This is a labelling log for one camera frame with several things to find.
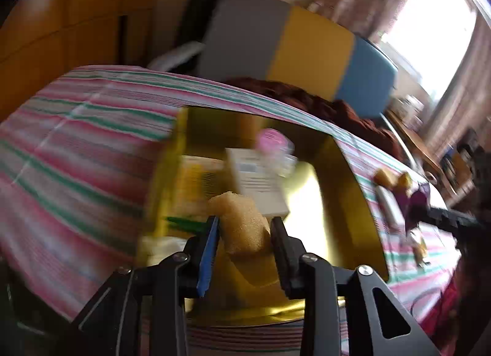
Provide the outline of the striped bed sheet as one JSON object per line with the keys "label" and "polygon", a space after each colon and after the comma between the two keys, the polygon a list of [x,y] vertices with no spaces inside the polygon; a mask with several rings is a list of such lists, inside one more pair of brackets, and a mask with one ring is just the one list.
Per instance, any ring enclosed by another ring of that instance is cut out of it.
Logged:
{"label": "striped bed sheet", "polygon": [[182,106],[250,112],[334,137],[374,215],[389,287],[415,318],[442,318],[457,265],[450,235],[423,226],[429,265],[388,232],[371,182],[404,165],[299,108],[237,87],[138,67],[91,65],[62,75],[1,124],[1,252],[62,322],[76,317],[114,269],[134,261],[160,144]]}

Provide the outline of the cream cardboard box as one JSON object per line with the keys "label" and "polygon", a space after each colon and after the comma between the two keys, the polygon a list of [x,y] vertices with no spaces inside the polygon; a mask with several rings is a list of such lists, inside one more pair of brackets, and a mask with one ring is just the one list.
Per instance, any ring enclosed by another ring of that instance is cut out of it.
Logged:
{"label": "cream cardboard box", "polygon": [[279,178],[259,152],[250,148],[227,148],[226,166],[234,192],[252,199],[266,219],[276,216],[284,219],[289,215]]}

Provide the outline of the purple snack wrapper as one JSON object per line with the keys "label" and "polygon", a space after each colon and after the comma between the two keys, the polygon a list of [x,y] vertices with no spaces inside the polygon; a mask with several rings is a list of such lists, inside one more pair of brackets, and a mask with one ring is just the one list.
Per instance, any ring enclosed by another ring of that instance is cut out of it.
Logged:
{"label": "purple snack wrapper", "polygon": [[406,190],[397,190],[394,191],[394,196],[405,220],[405,231],[409,232],[418,225],[418,217],[429,209],[430,185],[419,184],[418,189],[411,195]]}

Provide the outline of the dark red blanket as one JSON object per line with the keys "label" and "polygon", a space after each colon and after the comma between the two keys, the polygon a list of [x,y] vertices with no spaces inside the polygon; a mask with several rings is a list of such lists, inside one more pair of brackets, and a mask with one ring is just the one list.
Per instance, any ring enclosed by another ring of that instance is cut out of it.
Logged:
{"label": "dark red blanket", "polygon": [[307,112],[367,141],[395,159],[403,161],[403,150],[393,132],[378,126],[373,119],[361,118],[345,101],[327,101],[287,83],[255,78],[229,78],[224,84],[254,92]]}

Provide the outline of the wooden side shelf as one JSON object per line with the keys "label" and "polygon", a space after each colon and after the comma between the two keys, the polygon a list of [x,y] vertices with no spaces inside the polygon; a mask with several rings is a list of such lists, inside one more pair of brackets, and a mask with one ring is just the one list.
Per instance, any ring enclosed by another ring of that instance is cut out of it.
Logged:
{"label": "wooden side shelf", "polygon": [[451,151],[449,157],[438,158],[419,135],[406,127],[393,112],[386,110],[385,117],[401,136],[416,166],[440,190],[445,200],[453,201],[472,191],[471,170],[461,155]]}

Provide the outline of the yellow sponge block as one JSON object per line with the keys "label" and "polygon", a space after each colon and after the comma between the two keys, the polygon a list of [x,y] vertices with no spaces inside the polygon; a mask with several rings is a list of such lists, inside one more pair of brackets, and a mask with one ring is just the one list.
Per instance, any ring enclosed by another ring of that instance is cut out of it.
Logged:
{"label": "yellow sponge block", "polygon": [[220,220],[225,252],[235,259],[268,255],[270,226],[248,196],[226,192],[208,201],[209,212]]}

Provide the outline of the white plastic bag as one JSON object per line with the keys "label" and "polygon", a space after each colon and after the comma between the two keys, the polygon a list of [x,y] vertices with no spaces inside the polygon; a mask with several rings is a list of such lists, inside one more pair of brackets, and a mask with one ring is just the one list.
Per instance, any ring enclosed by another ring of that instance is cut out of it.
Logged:
{"label": "white plastic bag", "polygon": [[174,236],[143,236],[137,245],[136,265],[146,267],[158,265],[166,257],[184,250],[186,240]]}

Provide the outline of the floral pink curtain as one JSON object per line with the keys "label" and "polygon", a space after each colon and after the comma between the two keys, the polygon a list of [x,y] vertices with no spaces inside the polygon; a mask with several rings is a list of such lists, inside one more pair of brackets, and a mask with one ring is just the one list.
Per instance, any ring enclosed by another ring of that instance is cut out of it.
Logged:
{"label": "floral pink curtain", "polygon": [[376,44],[419,76],[429,112],[419,135],[437,150],[490,112],[490,25],[474,0],[312,0],[311,11]]}

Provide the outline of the black rolled mat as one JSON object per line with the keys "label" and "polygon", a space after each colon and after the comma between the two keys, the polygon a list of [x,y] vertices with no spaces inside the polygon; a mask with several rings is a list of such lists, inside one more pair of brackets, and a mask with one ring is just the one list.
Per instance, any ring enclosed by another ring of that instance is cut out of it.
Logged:
{"label": "black rolled mat", "polygon": [[204,50],[205,37],[220,0],[188,0],[176,30],[175,47],[188,46],[193,54],[173,72],[191,74]]}

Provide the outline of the yellow sponge piece far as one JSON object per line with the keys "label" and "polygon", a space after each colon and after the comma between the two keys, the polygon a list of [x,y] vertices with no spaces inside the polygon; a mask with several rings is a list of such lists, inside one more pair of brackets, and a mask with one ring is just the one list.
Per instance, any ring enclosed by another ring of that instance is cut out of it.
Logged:
{"label": "yellow sponge piece far", "polygon": [[392,189],[397,183],[397,176],[390,170],[380,168],[374,173],[373,182],[377,186]]}

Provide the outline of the grey yellow blue chair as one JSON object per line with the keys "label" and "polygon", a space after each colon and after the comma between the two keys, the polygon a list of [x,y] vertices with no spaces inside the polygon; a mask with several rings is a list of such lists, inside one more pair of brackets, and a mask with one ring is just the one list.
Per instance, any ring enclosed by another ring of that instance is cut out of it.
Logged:
{"label": "grey yellow blue chair", "polygon": [[397,67],[376,46],[348,29],[281,0],[218,0],[211,14],[196,8],[188,22],[207,25],[202,40],[154,58],[166,72],[195,58],[190,73],[224,82],[255,78],[287,83],[325,100],[340,99],[362,118],[389,103]]}

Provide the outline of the white foam block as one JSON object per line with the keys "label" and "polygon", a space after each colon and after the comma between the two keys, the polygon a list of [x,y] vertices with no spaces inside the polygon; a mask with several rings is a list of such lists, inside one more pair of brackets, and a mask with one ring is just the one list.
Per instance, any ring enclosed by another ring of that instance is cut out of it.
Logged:
{"label": "white foam block", "polygon": [[389,228],[400,229],[405,220],[393,193],[382,186],[376,186],[375,194]]}

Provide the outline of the wooden wardrobe panels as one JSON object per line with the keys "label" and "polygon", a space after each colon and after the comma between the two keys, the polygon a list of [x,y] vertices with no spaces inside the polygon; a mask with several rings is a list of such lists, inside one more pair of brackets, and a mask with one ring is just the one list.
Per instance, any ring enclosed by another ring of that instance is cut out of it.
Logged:
{"label": "wooden wardrobe panels", "polygon": [[143,65],[157,0],[18,0],[1,26],[1,118],[83,65]]}

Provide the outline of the gold metal tin box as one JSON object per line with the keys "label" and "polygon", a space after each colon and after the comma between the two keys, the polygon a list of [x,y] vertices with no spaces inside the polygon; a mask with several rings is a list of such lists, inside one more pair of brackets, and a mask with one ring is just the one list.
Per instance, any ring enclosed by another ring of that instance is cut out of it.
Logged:
{"label": "gold metal tin box", "polygon": [[188,238],[209,201],[235,192],[332,265],[389,277],[368,201],[330,134],[244,112],[186,106],[162,144],[146,199],[148,235]]}

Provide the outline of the green-wrapped cracker pack in tin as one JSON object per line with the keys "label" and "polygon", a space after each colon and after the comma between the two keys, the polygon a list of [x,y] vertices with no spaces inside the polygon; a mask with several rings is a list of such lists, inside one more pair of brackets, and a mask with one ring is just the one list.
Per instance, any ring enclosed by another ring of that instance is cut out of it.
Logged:
{"label": "green-wrapped cracker pack in tin", "polygon": [[171,207],[164,214],[170,228],[193,234],[206,230],[208,201],[224,192],[224,166],[224,161],[214,158],[180,157]]}

